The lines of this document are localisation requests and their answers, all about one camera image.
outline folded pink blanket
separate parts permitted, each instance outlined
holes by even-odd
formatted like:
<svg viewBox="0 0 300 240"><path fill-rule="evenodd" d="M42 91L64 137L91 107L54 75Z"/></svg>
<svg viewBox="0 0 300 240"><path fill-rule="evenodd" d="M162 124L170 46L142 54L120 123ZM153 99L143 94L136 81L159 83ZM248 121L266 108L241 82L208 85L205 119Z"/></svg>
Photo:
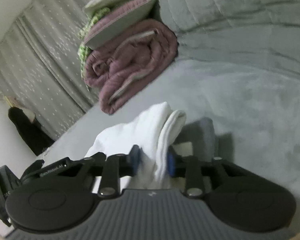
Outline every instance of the folded pink blanket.
<svg viewBox="0 0 300 240"><path fill-rule="evenodd" d="M146 19L94 50L84 82L100 89L101 110L113 114L171 63L177 38L164 24Z"/></svg>

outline bed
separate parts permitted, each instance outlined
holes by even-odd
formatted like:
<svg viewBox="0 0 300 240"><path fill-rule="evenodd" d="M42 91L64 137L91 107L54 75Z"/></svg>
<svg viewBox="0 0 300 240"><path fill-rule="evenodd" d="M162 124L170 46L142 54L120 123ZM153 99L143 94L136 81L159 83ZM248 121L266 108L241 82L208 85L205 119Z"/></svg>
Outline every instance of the bed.
<svg viewBox="0 0 300 240"><path fill-rule="evenodd" d="M178 56L115 114L98 104L43 155L85 156L103 129L167 101L214 122L219 155L288 188L300 231L300 0L159 0L154 18L178 38Z"/></svg>

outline patterned curtain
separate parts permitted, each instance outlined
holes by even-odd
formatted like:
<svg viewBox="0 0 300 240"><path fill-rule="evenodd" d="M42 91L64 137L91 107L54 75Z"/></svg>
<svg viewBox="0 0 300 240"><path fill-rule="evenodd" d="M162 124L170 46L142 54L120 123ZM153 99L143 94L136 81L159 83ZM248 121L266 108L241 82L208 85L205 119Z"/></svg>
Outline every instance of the patterned curtain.
<svg viewBox="0 0 300 240"><path fill-rule="evenodd" d="M98 101L80 78L78 31L89 0L34 0L0 43L0 90L57 139Z"/></svg>

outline white cloth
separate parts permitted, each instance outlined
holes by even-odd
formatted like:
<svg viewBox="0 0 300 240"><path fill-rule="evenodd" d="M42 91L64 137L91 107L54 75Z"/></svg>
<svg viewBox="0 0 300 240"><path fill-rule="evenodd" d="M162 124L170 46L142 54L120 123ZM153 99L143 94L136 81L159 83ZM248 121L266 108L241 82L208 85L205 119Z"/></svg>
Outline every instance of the white cloth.
<svg viewBox="0 0 300 240"><path fill-rule="evenodd" d="M166 157L171 145L183 125L186 114L181 110L172 111L167 102L153 105L143 111L130 123L121 123L103 130L89 149L86 157L97 152L107 156L118 153L128 154L134 144L143 150L138 174L133 178L121 178L121 189L159 189L171 186L166 172ZM100 178L94 185L98 191Z"/></svg>

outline green checkered cloth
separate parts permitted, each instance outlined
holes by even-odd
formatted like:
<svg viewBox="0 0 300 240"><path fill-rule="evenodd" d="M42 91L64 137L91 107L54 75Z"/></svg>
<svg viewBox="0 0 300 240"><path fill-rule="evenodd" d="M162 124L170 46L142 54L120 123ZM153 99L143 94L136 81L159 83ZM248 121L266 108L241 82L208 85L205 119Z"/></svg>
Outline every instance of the green checkered cloth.
<svg viewBox="0 0 300 240"><path fill-rule="evenodd" d="M81 40L85 38L85 36L88 34L88 32L91 30L93 25L95 25L102 17L107 15L110 12L110 9L108 7L103 7L95 12L95 14L92 16L92 18L89 20L89 22L79 31L79 37ZM89 47L83 45L83 43L80 44L78 49L78 55L80 59L80 75L83 80L85 77L85 65L87 57L92 52L92 49Z"/></svg>

